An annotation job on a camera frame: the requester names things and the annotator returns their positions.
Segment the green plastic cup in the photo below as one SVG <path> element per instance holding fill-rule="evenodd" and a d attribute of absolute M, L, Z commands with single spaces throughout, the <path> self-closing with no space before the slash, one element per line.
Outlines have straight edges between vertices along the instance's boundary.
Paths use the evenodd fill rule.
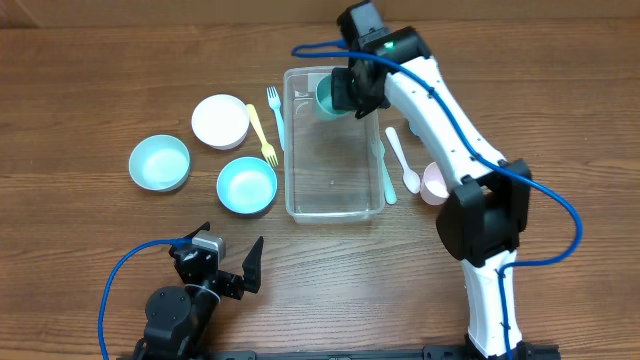
<path fill-rule="evenodd" d="M 348 111 L 336 110 L 332 106 L 331 75 L 323 77 L 316 85 L 316 115 L 321 120 L 330 121 L 349 114 Z"/>

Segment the blue bowl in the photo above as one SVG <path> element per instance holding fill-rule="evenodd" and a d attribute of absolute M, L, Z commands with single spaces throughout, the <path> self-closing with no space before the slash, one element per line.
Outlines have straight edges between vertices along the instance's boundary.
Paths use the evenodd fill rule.
<path fill-rule="evenodd" d="M 237 158 L 223 167 L 216 181 L 221 204 L 239 215 L 254 215 L 274 201 L 278 179 L 274 169 L 256 157 Z"/>

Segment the pink plastic cup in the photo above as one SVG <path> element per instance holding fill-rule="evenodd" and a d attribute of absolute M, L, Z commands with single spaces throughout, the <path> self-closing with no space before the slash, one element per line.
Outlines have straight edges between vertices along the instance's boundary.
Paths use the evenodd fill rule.
<path fill-rule="evenodd" d="M 444 204 L 449 197 L 443 175 L 435 162 L 430 163 L 423 172 L 420 196 L 425 203 L 432 206 Z"/>

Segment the pale green bowl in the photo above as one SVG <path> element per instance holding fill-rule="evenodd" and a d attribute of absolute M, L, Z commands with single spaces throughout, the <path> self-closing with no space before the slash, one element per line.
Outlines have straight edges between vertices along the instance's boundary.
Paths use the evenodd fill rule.
<path fill-rule="evenodd" d="M 191 156 L 178 138 L 159 134 L 142 140 L 132 150 L 128 171 L 139 187 L 154 192 L 171 192 L 187 180 Z"/>

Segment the white pink bowl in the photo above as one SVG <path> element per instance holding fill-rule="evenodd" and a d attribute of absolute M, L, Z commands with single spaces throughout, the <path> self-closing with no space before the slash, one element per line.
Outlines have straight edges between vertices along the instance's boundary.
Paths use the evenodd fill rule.
<path fill-rule="evenodd" d="M 202 100 L 193 110 L 191 127 L 195 136 L 217 150 L 240 145 L 249 130 L 249 113 L 244 102 L 228 94 Z"/>

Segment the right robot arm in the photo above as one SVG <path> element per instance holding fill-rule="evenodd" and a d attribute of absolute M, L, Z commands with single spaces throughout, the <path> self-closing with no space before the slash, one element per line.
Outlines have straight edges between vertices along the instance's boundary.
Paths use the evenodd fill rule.
<path fill-rule="evenodd" d="M 346 68 L 332 76 L 333 104 L 362 117 L 394 106 L 431 153 L 446 184 L 436 228 L 460 262 L 469 301 L 467 341 L 480 359 L 522 359 L 512 265 L 528 220 L 531 172 L 509 162 L 456 102 L 412 27 L 340 28 Z"/>

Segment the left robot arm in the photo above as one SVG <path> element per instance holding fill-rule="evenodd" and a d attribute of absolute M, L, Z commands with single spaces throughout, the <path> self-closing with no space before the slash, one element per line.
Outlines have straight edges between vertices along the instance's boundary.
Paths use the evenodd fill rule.
<path fill-rule="evenodd" d="M 220 263 L 226 247 L 222 237 L 210 231 L 208 222 L 169 249 L 182 286 L 155 291 L 145 306 L 147 323 L 136 343 L 134 359 L 205 359 L 201 343 L 211 316 L 223 297 L 240 300 L 261 287 L 259 237 L 242 263 L 241 275 L 225 272 Z"/>

